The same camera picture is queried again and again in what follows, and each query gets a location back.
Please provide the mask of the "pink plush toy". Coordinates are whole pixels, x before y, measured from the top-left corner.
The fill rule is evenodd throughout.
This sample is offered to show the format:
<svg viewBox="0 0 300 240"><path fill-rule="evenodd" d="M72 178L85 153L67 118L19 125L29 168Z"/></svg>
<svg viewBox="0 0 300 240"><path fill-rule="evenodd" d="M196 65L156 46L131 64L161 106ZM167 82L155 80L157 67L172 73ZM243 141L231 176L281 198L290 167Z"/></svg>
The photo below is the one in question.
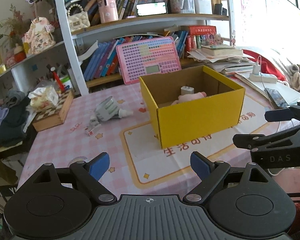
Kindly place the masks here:
<svg viewBox="0 0 300 240"><path fill-rule="evenodd" d="M172 105L176 105L183 102L189 102L193 100L198 100L207 97L207 94L205 92L198 92L195 94L184 94L178 96L178 99L172 102Z"/></svg>

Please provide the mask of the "white charger block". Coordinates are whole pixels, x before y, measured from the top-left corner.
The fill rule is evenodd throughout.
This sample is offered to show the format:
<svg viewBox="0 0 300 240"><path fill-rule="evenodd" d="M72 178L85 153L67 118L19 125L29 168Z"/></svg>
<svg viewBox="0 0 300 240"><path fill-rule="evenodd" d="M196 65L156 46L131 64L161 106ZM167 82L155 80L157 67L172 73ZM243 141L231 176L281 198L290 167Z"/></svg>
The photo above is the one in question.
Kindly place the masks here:
<svg viewBox="0 0 300 240"><path fill-rule="evenodd" d="M186 94L193 94L194 93L194 88L190 86L183 86L180 89L180 94L181 95L186 95Z"/></svg>

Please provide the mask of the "black smartphone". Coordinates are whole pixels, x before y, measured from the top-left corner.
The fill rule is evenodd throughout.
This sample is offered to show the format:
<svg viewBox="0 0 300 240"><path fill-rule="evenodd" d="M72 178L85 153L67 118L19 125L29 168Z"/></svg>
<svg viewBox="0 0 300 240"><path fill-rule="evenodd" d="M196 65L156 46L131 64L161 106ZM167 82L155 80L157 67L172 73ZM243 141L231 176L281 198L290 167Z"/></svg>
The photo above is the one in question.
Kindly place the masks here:
<svg viewBox="0 0 300 240"><path fill-rule="evenodd" d="M270 103L275 109L282 109L289 106L278 90L265 88L265 92L270 100Z"/></svg>

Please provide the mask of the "small red white box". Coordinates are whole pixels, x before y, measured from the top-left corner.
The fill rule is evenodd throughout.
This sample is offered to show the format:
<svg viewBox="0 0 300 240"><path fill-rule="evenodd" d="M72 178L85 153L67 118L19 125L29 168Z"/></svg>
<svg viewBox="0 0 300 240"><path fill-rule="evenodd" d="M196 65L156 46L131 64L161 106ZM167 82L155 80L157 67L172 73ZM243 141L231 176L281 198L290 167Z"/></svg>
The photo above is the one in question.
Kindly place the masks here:
<svg viewBox="0 0 300 240"><path fill-rule="evenodd" d="M88 136L92 136L94 134L96 134L100 128L101 128L101 124L100 123L95 123L95 124L89 124L85 129L84 131L86 132L86 134Z"/></svg>

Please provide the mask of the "white power strip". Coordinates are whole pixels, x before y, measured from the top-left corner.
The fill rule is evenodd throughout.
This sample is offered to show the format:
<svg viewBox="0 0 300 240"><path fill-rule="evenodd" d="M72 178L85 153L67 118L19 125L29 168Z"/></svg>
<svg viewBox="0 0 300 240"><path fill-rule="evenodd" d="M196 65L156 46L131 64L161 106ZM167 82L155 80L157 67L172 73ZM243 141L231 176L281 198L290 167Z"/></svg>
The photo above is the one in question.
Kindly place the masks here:
<svg viewBox="0 0 300 240"><path fill-rule="evenodd" d="M255 63L253 71L249 74L249 79L254 82L277 83L277 77L273 74L265 74L261 72L261 66Z"/></svg>

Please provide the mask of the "wooden chess board box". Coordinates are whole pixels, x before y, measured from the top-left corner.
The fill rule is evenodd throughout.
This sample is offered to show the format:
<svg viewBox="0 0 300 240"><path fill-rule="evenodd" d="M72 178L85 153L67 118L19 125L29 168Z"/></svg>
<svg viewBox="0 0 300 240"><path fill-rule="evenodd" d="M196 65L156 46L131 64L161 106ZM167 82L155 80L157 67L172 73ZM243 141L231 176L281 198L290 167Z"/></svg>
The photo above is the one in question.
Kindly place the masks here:
<svg viewBox="0 0 300 240"><path fill-rule="evenodd" d="M62 125L74 99L73 90L63 93L55 107L40 112L34 118L32 125L37 132Z"/></svg>

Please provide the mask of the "yellow cardboard box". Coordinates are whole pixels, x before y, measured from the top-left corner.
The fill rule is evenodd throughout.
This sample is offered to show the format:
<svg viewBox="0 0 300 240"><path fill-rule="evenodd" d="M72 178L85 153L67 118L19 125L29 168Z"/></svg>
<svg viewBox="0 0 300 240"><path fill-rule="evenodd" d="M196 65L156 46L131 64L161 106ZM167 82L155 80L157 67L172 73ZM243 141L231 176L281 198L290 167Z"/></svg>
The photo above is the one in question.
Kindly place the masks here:
<svg viewBox="0 0 300 240"><path fill-rule="evenodd" d="M207 66L139 78L143 100L162 149L236 126L245 88ZM206 97L174 104L189 86Z"/></svg>

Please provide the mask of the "floral tissue pack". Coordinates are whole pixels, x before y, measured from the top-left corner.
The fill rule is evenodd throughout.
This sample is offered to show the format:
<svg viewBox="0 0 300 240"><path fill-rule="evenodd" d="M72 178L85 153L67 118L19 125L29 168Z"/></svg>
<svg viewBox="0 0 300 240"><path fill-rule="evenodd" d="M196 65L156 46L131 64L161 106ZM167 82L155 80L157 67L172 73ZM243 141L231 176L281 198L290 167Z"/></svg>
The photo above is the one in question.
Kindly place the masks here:
<svg viewBox="0 0 300 240"><path fill-rule="evenodd" d="M29 92L28 98L30 106L36 112L42 112L57 106L59 96L53 86L45 86Z"/></svg>

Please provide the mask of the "white bookshelf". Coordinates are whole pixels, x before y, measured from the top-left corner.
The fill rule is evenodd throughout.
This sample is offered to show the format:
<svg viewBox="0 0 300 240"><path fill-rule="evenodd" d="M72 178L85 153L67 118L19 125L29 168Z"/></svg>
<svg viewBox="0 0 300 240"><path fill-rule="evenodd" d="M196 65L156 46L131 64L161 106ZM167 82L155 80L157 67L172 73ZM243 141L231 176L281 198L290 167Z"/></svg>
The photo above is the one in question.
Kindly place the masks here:
<svg viewBox="0 0 300 240"><path fill-rule="evenodd" d="M78 54L82 53L84 48L89 47L95 41L104 42L121 36L141 33L162 33L165 28L174 25L215 25L217 27L217 33L221 34L225 41L231 40L232 32L234 31L232 12L230 11L227 16L209 14L140 16L99 24L72 33L67 22L64 0L55 0L55 3L64 46L78 86L77 92L82 96L88 95L89 88L99 83L110 82L110 78L108 77L102 77L96 81L84 80Z"/></svg>

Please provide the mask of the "red white pen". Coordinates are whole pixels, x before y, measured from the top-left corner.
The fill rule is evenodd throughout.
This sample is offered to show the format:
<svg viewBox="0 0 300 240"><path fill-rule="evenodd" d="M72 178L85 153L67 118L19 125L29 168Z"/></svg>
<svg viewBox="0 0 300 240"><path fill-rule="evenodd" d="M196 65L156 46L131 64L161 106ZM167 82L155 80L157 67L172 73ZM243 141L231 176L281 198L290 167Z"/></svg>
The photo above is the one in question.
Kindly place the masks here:
<svg viewBox="0 0 300 240"><path fill-rule="evenodd" d="M57 82L57 84L58 84L58 86L59 86L61 92L64 93L64 92L65 92L65 87L64 87L64 85L62 84L62 82L61 82L59 76L57 75L55 67L51 67L51 68L50 68L50 71L51 71L51 73L53 74L53 77L54 77L55 81Z"/></svg>

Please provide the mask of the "pile of clothes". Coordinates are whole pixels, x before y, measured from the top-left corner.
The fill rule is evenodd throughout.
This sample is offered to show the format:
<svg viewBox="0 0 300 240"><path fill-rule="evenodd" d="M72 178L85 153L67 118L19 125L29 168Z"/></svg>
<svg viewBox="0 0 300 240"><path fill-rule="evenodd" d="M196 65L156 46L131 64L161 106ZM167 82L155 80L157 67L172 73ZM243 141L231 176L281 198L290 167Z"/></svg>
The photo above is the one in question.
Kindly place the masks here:
<svg viewBox="0 0 300 240"><path fill-rule="evenodd" d="M30 106L30 98L21 91L10 90L3 99L0 110L0 147L14 146L27 137L27 130L36 113Z"/></svg>

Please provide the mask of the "red thick book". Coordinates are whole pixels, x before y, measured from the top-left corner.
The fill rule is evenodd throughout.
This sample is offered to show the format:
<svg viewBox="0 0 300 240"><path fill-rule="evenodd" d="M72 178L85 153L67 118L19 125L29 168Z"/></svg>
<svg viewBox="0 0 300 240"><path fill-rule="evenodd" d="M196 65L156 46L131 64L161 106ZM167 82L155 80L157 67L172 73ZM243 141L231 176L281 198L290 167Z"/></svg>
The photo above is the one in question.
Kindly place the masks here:
<svg viewBox="0 0 300 240"><path fill-rule="evenodd" d="M188 26L190 35L210 35L216 33L216 27L211 25L192 25Z"/></svg>

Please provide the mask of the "pink toy keyboard tablet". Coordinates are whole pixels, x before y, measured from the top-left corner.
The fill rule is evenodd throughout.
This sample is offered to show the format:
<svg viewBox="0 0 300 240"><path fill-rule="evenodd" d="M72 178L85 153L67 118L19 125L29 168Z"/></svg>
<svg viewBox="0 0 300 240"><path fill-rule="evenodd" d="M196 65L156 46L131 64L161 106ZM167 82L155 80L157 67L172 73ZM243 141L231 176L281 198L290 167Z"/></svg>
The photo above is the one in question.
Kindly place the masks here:
<svg viewBox="0 0 300 240"><path fill-rule="evenodd" d="M116 47L116 52L125 85L137 83L141 76L181 70L170 36L121 44Z"/></svg>

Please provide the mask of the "floral cat figurine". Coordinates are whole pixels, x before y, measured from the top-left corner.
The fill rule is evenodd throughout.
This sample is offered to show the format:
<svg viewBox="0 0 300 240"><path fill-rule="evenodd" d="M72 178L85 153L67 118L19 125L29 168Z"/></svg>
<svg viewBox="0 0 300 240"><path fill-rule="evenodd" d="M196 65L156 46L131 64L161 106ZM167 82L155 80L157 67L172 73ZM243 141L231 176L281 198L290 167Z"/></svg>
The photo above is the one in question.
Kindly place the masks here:
<svg viewBox="0 0 300 240"><path fill-rule="evenodd" d="M25 42L30 45L31 54L40 54L56 44L52 34L54 30L54 26L45 17L37 17L32 21L25 33Z"/></svg>

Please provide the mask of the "white quilted handbag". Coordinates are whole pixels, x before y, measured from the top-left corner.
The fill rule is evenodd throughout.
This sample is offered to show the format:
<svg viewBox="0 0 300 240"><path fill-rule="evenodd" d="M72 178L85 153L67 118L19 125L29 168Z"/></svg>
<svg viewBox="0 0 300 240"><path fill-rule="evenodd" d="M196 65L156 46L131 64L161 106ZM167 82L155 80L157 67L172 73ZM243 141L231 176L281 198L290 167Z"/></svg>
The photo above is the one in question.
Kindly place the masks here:
<svg viewBox="0 0 300 240"><path fill-rule="evenodd" d="M76 14L71 14L71 10L75 7L77 7L80 10L80 12L76 13ZM86 11L84 11L84 9L81 5L72 4L67 9L66 13L67 13L67 18L68 18L69 28L72 33L75 31L90 27L88 13Z"/></svg>

